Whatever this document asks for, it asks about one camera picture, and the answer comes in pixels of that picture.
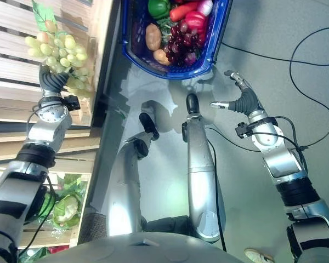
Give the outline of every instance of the green bell pepper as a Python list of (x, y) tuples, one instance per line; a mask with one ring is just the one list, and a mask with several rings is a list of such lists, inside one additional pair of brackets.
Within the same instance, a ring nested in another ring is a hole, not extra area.
[(149, 0), (148, 9), (154, 19), (161, 19), (169, 16), (171, 3), (169, 0)]

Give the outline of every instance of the plastic basket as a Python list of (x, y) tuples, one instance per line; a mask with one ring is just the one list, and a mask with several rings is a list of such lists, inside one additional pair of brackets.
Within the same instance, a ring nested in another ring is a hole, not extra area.
[(200, 58), (191, 66), (164, 66), (158, 63), (145, 43), (145, 30), (155, 20), (148, 12), (149, 0), (124, 0), (122, 51), (146, 72), (164, 79), (188, 79), (209, 72), (215, 63), (232, 0), (213, 0), (206, 42)]

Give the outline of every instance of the shoe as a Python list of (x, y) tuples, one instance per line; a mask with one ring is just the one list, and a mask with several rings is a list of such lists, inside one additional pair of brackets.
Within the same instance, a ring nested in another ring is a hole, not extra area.
[(253, 248), (246, 248), (244, 250), (244, 253), (254, 263), (274, 263), (274, 259), (271, 256), (265, 255), (262, 252)]

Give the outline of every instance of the gray floor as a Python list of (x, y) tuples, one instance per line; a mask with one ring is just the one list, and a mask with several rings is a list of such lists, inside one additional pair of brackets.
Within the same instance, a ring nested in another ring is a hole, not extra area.
[[(234, 0), (223, 41), (256, 53), (289, 59), (297, 43), (309, 33), (329, 26), (329, 0)], [(329, 31), (319, 33), (300, 46), (295, 59), (329, 62)], [(181, 139), (181, 123), (187, 115), (185, 98), (198, 95), (207, 125), (215, 124), (239, 145), (254, 148), (250, 139), (240, 140), (236, 124), (246, 121), (241, 114), (215, 110), (214, 100), (233, 100), (239, 89), (225, 70), (242, 73), (251, 83), (271, 116), (291, 118), (301, 145), (320, 138), (329, 129), (329, 113), (303, 97), (292, 86), (288, 63), (258, 58), (224, 46), (210, 75), (190, 81), (166, 81), (153, 77), (115, 54), (109, 85), (110, 110), (100, 159), (100, 171), (107, 181), (120, 141), (141, 131), (138, 121), (145, 102), (156, 107), (160, 139), (139, 162), (141, 211), (147, 220), (188, 214), (186, 144)], [(294, 79), (310, 96), (329, 107), (329, 67), (293, 65)], [(290, 128), (280, 127), (287, 136)], [(292, 262), (286, 238), (290, 222), (283, 212), (279, 194), (262, 166), (259, 153), (246, 152), (214, 132), (207, 132), (218, 155), (218, 175), (222, 187), (228, 252), (244, 262), (246, 247), (261, 249), (276, 262)], [(318, 193), (329, 205), (329, 136), (305, 151), (309, 176)], [(105, 184), (99, 183), (92, 205), (103, 211)]]

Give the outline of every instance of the potato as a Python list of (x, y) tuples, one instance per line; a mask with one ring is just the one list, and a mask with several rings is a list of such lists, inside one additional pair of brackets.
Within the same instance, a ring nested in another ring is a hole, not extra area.
[(152, 51), (156, 51), (161, 46), (162, 33), (154, 24), (149, 24), (146, 28), (146, 46)]
[(158, 49), (154, 52), (154, 59), (160, 64), (163, 65), (170, 65), (171, 63), (168, 61), (168, 58), (166, 57), (166, 53), (163, 51), (163, 49)]

